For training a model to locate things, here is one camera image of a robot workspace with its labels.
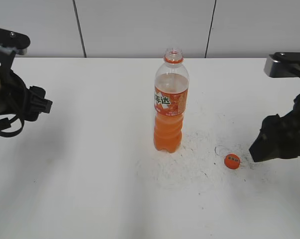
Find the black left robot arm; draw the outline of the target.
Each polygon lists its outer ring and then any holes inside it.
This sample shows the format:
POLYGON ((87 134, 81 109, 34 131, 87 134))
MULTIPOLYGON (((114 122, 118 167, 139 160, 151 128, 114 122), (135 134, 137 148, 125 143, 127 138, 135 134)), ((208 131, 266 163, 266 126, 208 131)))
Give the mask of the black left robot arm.
POLYGON ((46 91, 38 86, 27 87, 11 66, 11 60, 0 61, 0 115, 36 121, 41 113, 50 113, 52 101, 45 98, 46 91))

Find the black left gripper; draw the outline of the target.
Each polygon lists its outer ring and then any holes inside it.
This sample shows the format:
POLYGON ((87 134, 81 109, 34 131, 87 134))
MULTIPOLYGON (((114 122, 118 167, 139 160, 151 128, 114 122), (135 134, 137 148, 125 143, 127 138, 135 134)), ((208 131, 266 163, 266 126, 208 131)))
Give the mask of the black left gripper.
POLYGON ((41 113, 50 113, 53 102, 45 98, 46 91, 43 88, 27 88, 24 81, 14 72, 10 72, 10 79, 8 89, 11 90, 11 97, 21 110, 25 121, 33 122, 41 113))

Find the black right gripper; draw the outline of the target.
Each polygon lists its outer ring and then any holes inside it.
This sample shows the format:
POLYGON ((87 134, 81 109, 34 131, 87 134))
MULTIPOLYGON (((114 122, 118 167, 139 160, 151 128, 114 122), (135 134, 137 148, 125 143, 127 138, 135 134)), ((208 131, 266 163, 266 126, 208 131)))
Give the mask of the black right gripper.
POLYGON ((256 140, 249 148, 254 162, 300 157, 300 94, 285 116, 267 116, 256 140))

